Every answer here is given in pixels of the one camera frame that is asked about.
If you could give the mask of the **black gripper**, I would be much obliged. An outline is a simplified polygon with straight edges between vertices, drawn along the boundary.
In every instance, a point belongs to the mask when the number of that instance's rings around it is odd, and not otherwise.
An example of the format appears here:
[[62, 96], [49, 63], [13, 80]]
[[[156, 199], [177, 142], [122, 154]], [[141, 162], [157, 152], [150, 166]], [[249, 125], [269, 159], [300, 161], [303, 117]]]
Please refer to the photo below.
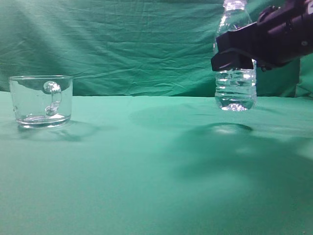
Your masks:
[[287, 0], [282, 7], [270, 6], [258, 21], [216, 38], [212, 71], [280, 68], [313, 52], [313, 2]]

